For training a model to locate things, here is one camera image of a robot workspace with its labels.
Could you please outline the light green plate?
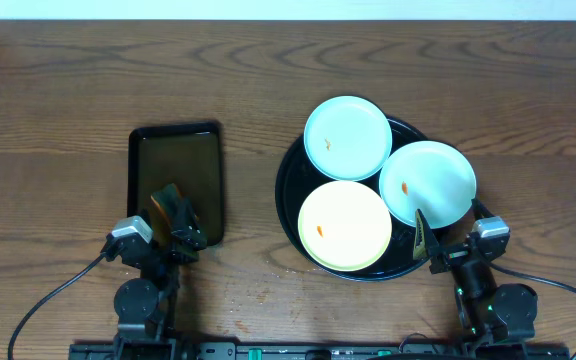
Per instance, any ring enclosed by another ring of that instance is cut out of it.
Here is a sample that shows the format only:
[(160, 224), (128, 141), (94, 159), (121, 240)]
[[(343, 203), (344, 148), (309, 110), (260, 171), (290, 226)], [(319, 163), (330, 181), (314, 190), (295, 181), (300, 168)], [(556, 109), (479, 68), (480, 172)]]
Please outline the light green plate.
[(318, 105), (304, 127), (306, 154), (334, 180), (361, 181), (377, 173), (392, 150), (392, 130), (372, 102), (338, 96)]
[(470, 209), (477, 179), (466, 157), (437, 141), (417, 141), (396, 150), (384, 164), (379, 194), (391, 215), (415, 224), (421, 211), (433, 229), (459, 221)]

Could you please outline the yellow plate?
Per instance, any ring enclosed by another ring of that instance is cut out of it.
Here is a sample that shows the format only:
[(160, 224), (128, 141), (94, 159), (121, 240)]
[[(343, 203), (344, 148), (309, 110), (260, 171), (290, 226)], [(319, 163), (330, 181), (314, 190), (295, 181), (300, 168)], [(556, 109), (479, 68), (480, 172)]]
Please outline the yellow plate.
[(332, 181), (312, 191), (299, 210), (297, 228), (317, 263), (343, 272), (373, 265), (392, 235), (384, 201), (368, 186), (352, 181)]

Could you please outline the light green plate top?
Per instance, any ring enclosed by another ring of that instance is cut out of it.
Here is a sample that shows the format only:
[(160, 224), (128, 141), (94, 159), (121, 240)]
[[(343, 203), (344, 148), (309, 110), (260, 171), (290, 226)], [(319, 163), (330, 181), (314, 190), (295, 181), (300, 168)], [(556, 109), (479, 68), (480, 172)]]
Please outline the light green plate top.
[(304, 127), (306, 154), (334, 180), (361, 181), (377, 173), (392, 150), (392, 130), (372, 102), (338, 96), (318, 105)]

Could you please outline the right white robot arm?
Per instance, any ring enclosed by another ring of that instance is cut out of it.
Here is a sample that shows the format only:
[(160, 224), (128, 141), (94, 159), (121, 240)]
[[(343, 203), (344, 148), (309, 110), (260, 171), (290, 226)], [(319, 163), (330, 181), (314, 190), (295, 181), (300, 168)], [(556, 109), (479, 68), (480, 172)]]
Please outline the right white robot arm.
[(421, 210), (415, 211), (413, 257), (430, 260), (433, 274), (449, 272), (460, 323), (470, 332), (463, 351), (470, 357), (484, 347), (512, 347), (535, 336), (537, 294), (523, 284), (496, 283), (492, 261), (505, 253), (510, 229), (499, 216), (476, 214), (464, 242), (443, 246)]

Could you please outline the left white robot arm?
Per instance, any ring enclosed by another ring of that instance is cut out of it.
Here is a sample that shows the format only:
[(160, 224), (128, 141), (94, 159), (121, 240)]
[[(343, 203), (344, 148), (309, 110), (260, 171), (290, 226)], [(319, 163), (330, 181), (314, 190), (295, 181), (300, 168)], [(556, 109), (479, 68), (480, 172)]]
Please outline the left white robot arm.
[(207, 240), (189, 200), (164, 201), (159, 209), (169, 221), (168, 244), (157, 243), (147, 221), (135, 215), (118, 221), (102, 248), (106, 260), (120, 258), (140, 271), (114, 296), (118, 327), (112, 359), (197, 357), (197, 346), (175, 330), (175, 312), (180, 268), (198, 260)]

